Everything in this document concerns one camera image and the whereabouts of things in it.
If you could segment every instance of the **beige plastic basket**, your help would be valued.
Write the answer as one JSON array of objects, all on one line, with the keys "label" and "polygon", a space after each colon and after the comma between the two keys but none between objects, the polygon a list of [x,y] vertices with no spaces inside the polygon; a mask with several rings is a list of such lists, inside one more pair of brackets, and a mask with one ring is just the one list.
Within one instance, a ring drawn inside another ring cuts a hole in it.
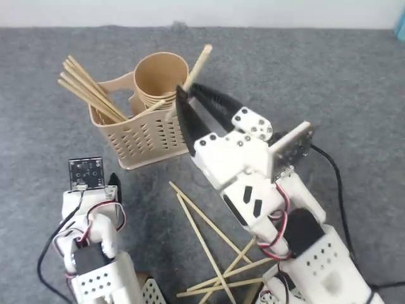
[{"label": "beige plastic basket", "polygon": [[[100,82],[107,92],[130,89],[134,95],[129,99],[134,115],[146,108],[135,93],[134,73],[130,72],[115,80]],[[131,170],[150,163],[188,152],[177,117],[165,122],[169,110],[155,110],[125,122],[112,121],[89,106],[92,123],[100,130],[118,154],[120,166]]]}]

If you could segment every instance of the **paper cup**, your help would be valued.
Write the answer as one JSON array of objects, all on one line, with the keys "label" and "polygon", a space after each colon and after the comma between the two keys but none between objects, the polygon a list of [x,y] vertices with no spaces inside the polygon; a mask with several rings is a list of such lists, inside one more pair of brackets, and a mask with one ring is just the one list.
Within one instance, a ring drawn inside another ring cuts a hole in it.
[{"label": "paper cup", "polygon": [[176,98],[176,86],[182,85],[189,74],[189,66],[177,54],[160,52],[142,59],[134,70],[134,84],[140,100],[150,107],[162,99],[159,107],[171,108]]}]

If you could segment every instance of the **gray carpet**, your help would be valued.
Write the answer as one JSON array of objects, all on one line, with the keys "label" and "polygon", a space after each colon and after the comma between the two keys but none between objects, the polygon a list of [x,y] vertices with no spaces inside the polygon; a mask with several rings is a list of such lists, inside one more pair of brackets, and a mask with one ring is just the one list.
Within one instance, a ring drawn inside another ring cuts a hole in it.
[{"label": "gray carpet", "polygon": [[[74,55],[97,80],[134,68],[156,51],[181,54],[190,65],[202,46],[214,50],[199,81],[227,92],[268,117],[277,130],[303,120],[314,142],[333,154],[345,185],[349,224],[366,279],[405,279],[405,44],[388,31],[241,28],[0,29],[0,303],[62,303],[36,277],[36,261],[60,219],[69,187],[67,159],[104,157],[107,174],[123,182],[128,225],[123,246],[135,268],[175,294],[214,276],[175,194],[172,180],[243,247],[239,226],[189,156],[122,170],[89,120],[84,104],[56,83]],[[125,103],[129,94],[116,96]],[[336,180],[312,153],[298,169],[342,235]],[[235,253],[196,217],[221,269]],[[261,258],[252,250],[252,259]],[[259,277],[266,267],[237,279]],[[66,294],[62,261],[52,251],[45,276]],[[234,290],[241,301],[245,289]],[[403,303],[405,288],[382,292]],[[228,303],[217,293],[212,303]]]}]

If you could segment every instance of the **wooden chopstick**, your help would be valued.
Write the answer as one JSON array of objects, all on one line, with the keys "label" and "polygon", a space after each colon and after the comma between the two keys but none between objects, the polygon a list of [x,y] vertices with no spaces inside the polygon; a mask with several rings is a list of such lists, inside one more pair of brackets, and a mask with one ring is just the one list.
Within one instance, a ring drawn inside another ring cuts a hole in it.
[{"label": "wooden chopstick", "polygon": [[[183,191],[180,190],[179,187],[177,187],[172,181],[169,181],[169,185],[171,185],[171,187],[178,193],[180,194],[183,199],[186,201],[187,204],[190,205],[191,208],[194,209],[194,211],[196,211],[198,213],[198,215],[200,217],[202,217],[203,220],[205,220],[205,222],[229,245],[229,247],[231,247],[238,255],[241,253],[241,251],[239,250],[238,247],[236,247],[235,244],[233,244],[233,242],[217,227],[215,226],[215,224],[212,222],[212,220],[210,220],[205,214],[204,212],[202,212],[197,206],[196,204],[194,204],[191,199],[189,199],[187,197],[187,195],[184,194]],[[243,256],[242,257],[247,263],[252,263],[252,261],[247,257],[247,256]]]},{"label": "wooden chopstick", "polygon": [[90,99],[88,96],[86,96],[85,94],[80,92],[78,89],[76,89],[75,87],[73,87],[69,83],[67,83],[65,80],[58,79],[58,84],[60,84],[64,88],[68,89],[70,92],[74,93],[74,95],[76,95],[80,99],[84,100],[86,103],[91,105],[93,108],[99,110],[101,113],[103,113],[108,118],[110,118],[112,121],[114,121],[114,123],[117,124],[119,122],[122,122],[116,116],[114,116],[114,114],[112,114],[112,112],[110,112],[107,109],[105,109],[104,107],[102,107],[99,103],[94,102],[92,99]]},{"label": "wooden chopstick", "polygon": [[[198,57],[196,63],[194,64],[190,74],[187,76],[184,84],[183,84],[183,90],[188,91],[192,85],[192,83],[196,80],[199,72],[203,69],[203,66],[205,64],[205,61],[207,61],[209,54],[213,50],[213,46],[210,44],[206,44],[204,46],[203,51],[201,52],[200,56]],[[171,109],[169,112],[165,115],[165,121],[167,122],[171,117],[173,117],[176,114],[176,103],[173,103],[173,106],[171,106]]]},{"label": "wooden chopstick", "polygon": [[79,65],[79,63],[72,57],[72,56],[68,56],[68,59],[66,60],[66,62],[70,65],[72,64],[73,67],[75,67],[85,78],[87,78],[90,83],[104,96],[107,98],[107,94],[105,93],[105,91],[102,89],[102,87],[93,80],[93,78],[91,78],[91,76],[85,71],[84,68],[82,68],[81,65]]},{"label": "wooden chopstick", "polygon": [[136,116],[134,116],[134,118],[139,118],[141,116],[144,116],[145,114],[148,114],[149,112],[154,111],[155,109],[159,108],[160,106],[162,106],[164,103],[166,102],[165,99],[162,99],[161,101],[155,103],[154,105],[152,105],[150,108],[140,112],[139,114],[136,114]]},{"label": "wooden chopstick", "polygon": [[66,71],[68,71],[76,80],[82,84],[86,89],[88,89],[93,95],[95,95],[98,99],[100,99],[111,111],[115,112],[119,117],[123,120],[126,120],[126,116],[116,107],[114,106],[111,101],[109,101],[106,97],[104,97],[97,89],[92,86],[89,82],[87,82],[82,76],[80,76],[72,67],[70,67],[66,62],[63,63]]},{"label": "wooden chopstick", "polygon": [[[253,262],[252,264],[243,266],[243,267],[241,267],[241,268],[237,268],[237,269],[235,269],[235,270],[232,270],[232,271],[228,272],[227,274],[223,274],[223,277],[224,277],[224,279],[226,279],[226,278],[228,278],[228,277],[232,277],[232,276],[234,276],[235,274],[240,274],[241,272],[244,272],[244,271],[247,271],[247,270],[249,270],[249,269],[255,268],[255,267],[257,267],[257,266],[260,266],[260,265],[262,265],[262,264],[264,264],[264,263],[268,263],[268,262],[270,262],[270,261],[272,261],[271,258],[262,258],[261,260],[258,260],[257,262]],[[216,280],[218,280],[218,278],[217,278],[217,277],[213,277],[212,279],[209,279],[209,280],[207,280],[207,281],[201,282],[201,283],[199,283],[199,284],[197,284],[197,285],[194,285],[193,287],[187,288],[187,291],[194,291],[194,290],[197,290],[197,289],[200,290],[199,288],[202,288],[202,287],[205,287],[205,286],[207,286],[207,285],[213,284],[213,283],[216,282]]]},{"label": "wooden chopstick", "polygon": [[185,203],[183,201],[183,198],[178,193],[177,193],[177,199],[180,202],[180,204],[181,204],[181,206],[182,206],[182,208],[184,210],[184,213],[186,214],[187,218],[189,219],[189,222],[190,222],[192,228],[194,229],[194,232],[196,233],[196,235],[198,237],[198,240],[200,241],[201,246],[205,251],[205,254],[207,254],[208,260],[211,262],[211,265],[213,266],[216,275],[219,277],[220,282],[221,282],[223,288],[225,289],[225,292],[227,293],[227,295],[229,297],[229,300],[233,304],[236,304],[235,298],[232,295],[232,293],[230,292],[230,289],[227,286],[227,283],[225,282],[225,280],[224,280],[224,278],[223,278],[223,276],[222,276],[222,274],[220,272],[220,269],[218,268],[217,264],[215,263],[215,260],[214,260],[214,258],[212,256],[211,252],[209,251],[209,249],[207,247],[207,244],[205,243],[205,241],[203,239],[203,236],[201,235],[200,231],[197,228],[196,223],[194,222],[193,218],[191,217],[190,211],[187,209],[187,207],[185,206]]},{"label": "wooden chopstick", "polygon": [[[246,280],[246,281],[230,283],[230,284],[228,284],[228,287],[230,287],[230,288],[239,287],[239,286],[256,284],[256,283],[261,283],[261,282],[263,282],[263,279],[261,277],[258,277],[256,279],[250,279],[250,280]],[[199,295],[200,293],[208,293],[210,291],[217,291],[217,290],[222,290],[222,289],[223,289],[223,286],[203,288],[203,289],[198,289],[198,290],[193,290],[193,291],[186,291],[184,293],[178,293],[178,294],[176,294],[176,297],[181,298],[184,296],[194,296],[194,295]]]},{"label": "wooden chopstick", "polygon": [[[223,275],[229,273],[232,269],[234,269],[234,267],[236,266],[236,264],[239,263],[239,261],[242,259],[242,257],[249,251],[249,249],[251,249],[251,247],[253,246],[253,244],[256,243],[256,238],[253,237],[251,239],[251,241],[246,245],[245,248],[243,248],[242,252],[238,254],[238,256],[236,257],[236,259],[228,266],[228,268],[226,269],[226,271],[224,271]],[[221,281],[218,280],[215,282],[215,284],[213,285],[213,287],[217,287],[221,284]],[[213,291],[210,291],[208,293],[205,294],[205,296],[200,300],[199,304],[203,304],[205,303],[208,298],[213,294]]]},{"label": "wooden chopstick", "polygon": [[60,73],[60,77],[62,79],[64,79],[67,83],[69,83],[72,87],[74,87],[77,91],[79,91],[80,93],[82,93],[83,96],[85,96],[87,99],[91,100],[94,104],[99,105],[99,107],[104,109],[105,111],[108,111],[111,113],[111,115],[113,115],[114,117],[116,117],[116,120],[119,122],[123,122],[124,120],[119,117],[115,112],[112,112],[110,108],[108,108],[103,102],[101,102],[99,99],[97,99],[94,95],[92,95],[89,91],[86,90],[86,88],[76,82],[75,80],[73,80],[69,75],[67,75],[66,73],[62,72]]}]

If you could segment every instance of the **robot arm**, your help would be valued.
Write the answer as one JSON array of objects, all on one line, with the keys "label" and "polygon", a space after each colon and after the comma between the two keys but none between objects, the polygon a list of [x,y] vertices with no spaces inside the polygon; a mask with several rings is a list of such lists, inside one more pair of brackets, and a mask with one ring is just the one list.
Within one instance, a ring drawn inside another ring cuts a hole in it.
[{"label": "robot arm", "polygon": [[[211,132],[189,104],[190,97],[228,134]],[[383,303],[378,294],[369,301],[370,287],[339,235],[324,224],[325,211],[294,172],[311,145],[309,122],[276,138],[267,119],[199,84],[188,94],[178,87],[176,106],[194,163],[243,228],[263,241],[258,243],[262,250],[279,261],[282,273],[274,267],[263,277],[264,291],[268,290],[263,296],[272,298],[268,303]],[[285,277],[291,284],[284,284]]]},{"label": "robot arm", "polygon": [[117,203],[117,186],[104,185],[100,158],[70,160],[70,166],[73,189],[63,194],[62,217],[80,208],[54,245],[77,303],[145,303],[129,254],[118,250],[125,213]]}]

